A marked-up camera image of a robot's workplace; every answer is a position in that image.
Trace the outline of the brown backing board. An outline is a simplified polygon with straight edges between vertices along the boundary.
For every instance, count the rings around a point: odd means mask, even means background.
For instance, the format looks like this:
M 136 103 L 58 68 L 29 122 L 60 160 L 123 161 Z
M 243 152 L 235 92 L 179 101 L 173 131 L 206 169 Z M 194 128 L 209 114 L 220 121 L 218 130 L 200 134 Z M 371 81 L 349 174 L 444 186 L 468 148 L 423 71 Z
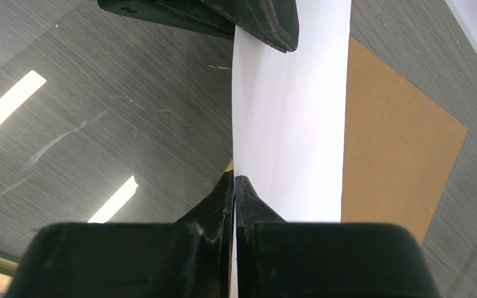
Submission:
M 341 220 L 398 224 L 421 242 L 467 131 L 351 38 Z

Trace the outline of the photo with white borders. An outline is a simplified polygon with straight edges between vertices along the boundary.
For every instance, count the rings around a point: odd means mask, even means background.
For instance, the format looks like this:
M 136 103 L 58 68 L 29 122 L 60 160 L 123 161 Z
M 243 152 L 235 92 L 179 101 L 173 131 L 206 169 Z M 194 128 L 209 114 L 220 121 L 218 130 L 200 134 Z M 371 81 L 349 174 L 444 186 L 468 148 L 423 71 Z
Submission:
M 282 218 L 339 222 L 350 1 L 298 1 L 282 53 L 243 29 L 232 60 L 234 173 Z

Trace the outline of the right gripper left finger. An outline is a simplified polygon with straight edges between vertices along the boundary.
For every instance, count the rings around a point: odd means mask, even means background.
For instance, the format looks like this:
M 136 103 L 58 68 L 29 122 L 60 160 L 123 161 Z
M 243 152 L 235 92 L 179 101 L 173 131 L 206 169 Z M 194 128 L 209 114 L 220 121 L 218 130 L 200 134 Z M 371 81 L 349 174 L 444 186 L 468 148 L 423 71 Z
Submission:
M 32 240 L 7 297 L 228 297 L 234 175 L 173 223 L 55 223 Z

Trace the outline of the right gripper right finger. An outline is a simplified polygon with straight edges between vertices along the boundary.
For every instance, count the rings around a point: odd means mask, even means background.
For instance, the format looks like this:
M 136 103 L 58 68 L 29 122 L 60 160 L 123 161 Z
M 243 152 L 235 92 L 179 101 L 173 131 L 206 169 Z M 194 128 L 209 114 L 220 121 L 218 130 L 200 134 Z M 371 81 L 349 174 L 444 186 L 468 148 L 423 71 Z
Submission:
M 386 223 L 288 222 L 235 179 L 239 297 L 438 297 L 419 245 Z

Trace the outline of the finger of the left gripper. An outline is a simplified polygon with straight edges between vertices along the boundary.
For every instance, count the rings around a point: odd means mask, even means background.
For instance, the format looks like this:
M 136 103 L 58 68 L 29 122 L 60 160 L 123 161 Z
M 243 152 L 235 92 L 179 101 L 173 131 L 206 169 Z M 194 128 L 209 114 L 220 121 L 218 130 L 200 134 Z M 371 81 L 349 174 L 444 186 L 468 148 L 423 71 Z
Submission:
M 235 25 L 202 1 L 98 0 L 107 12 L 160 25 L 234 39 Z
M 299 18 L 295 0 L 216 0 L 203 3 L 280 52 L 293 52 L 298 47 Z

